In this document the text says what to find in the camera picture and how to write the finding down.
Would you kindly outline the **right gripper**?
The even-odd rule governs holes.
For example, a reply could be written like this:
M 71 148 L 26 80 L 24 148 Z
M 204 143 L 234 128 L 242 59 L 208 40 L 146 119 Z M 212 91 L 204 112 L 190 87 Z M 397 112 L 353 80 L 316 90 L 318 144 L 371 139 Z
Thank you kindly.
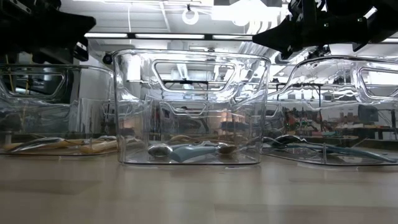
M 370 0 L 290 0 L 288 10 L 278 26 L 252 37 L 282 60 L 304 47 L 351 43 L 357 51 L 369 42 Z

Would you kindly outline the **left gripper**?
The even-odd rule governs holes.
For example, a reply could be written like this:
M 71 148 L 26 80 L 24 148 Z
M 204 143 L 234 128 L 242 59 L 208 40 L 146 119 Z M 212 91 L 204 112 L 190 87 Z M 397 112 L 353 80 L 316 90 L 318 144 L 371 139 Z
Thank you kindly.
M 34 63 L 71 64 L 89 59 L 84 35 L 96 25 L 91 16 L 61 12 L 63 0 L 18 0 L 24 31 L 31 34 L 25 51 Z

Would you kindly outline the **narrow clear plastic bin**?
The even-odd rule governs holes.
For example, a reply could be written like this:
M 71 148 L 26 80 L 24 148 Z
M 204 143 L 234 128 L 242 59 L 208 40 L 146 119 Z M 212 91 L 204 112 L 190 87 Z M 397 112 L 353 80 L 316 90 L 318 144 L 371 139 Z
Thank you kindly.
M 118 159 L 133 165 L 258 164 L 265 133 L 271 62 L 258 55 L 183 50 L 126 49 L 113 53 Z M 230 102 L 239 116 L 178 118 L 162 116 L 160 101 Z M 153 144 L 176 135 L 241 135 L 233 154 L 207 154 L 184 162 L 153 157 Z
M 84 145 L 19 152 L 2 147 L 46 137 L 89 144 L 116 140 L 113 78 L 112 71 L 87 65 L 0 65 L 0 154 L 98 155 L 80 152 Z
M 282 135 L 308 143 L 272 147 Z M 398 62 L 327 56 L 297 64 L 269 85 L 262 154 L 324 166 L 398 166 L 300 144 L 331 145 L 398 160 Z

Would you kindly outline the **wide clear plastic bin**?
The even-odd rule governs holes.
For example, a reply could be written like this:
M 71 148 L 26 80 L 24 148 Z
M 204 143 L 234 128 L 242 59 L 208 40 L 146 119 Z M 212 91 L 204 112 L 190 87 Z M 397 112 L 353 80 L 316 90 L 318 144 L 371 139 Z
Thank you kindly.
M 160 101 L 163 117 L 178 118 L 224 118 L 239 116 L 240 111 L 230 102 L 216 101 Z

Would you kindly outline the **gold spoon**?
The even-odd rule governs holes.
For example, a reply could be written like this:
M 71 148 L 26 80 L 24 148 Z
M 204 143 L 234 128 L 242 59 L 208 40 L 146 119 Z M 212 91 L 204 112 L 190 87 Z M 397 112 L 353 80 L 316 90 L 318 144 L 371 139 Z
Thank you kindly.
M 204 135 L 204 136 L 187 136 L 187 135 L 176 135 L 172 136 L 167 142 L 197 142 L 197 141 L 214 141 L 214 142 L 225 142 L 228 144 L 236 144 L 246 142 L 248 139 L 241 135 Z

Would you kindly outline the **silver spoon light-blue handle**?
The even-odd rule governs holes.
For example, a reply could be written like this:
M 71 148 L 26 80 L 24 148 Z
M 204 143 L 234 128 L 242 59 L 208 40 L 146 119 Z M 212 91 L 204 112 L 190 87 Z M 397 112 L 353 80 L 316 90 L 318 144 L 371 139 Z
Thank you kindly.
M 207 154 L 221 154 L 229 155 L 237 151 L 235 145 L 218 142 L 218 146 L 186 146 L 180 147 L 169 155 L 169 157 L 176 162 L 184 162 L 198 156 L 205 156 Z
M 173 149 L 167 144 L 153 144 L 148 147 L 147 152 L 153 157 L 168 157 Z
M 198 146 L 198 147 L 213 146 L 213 147 L 216 147 L 216 146 L 218 146 L 218 143 L 213 143 L 211 141 L 197 141 L 197 142 L 190 142 L 190 143 L 185 143 L 185 144 L 172 145 L 171 148 L 173 150 L 176 150 L 180 147 L 186 147 L 186 146 Z

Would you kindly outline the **black ceiling track fixture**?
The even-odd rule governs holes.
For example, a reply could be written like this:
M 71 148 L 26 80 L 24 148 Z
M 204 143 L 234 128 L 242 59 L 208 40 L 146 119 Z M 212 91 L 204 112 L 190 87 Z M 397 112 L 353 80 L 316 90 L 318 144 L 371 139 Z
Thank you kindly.
M 330 50 L 329 45 L 319 45 L 312 51 L 308 52 L 307 60 L 310 60 L 313 58 L 324 57 L 324 56 L 327 56 L 330 54 L 331 54 L 331 50 Z

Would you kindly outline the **long ceiling light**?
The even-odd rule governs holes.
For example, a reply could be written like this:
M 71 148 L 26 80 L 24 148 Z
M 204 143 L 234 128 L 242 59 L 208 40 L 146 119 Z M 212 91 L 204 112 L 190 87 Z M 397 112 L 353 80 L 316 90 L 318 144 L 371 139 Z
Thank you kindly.
M 88 39 L 142 39 L 142 40 L 222 40 L 222 41 L 252 41 L 251 35 L 239 34 L 183 34 L 183 33 L 105 33 L 90 32 L 86 33 Z

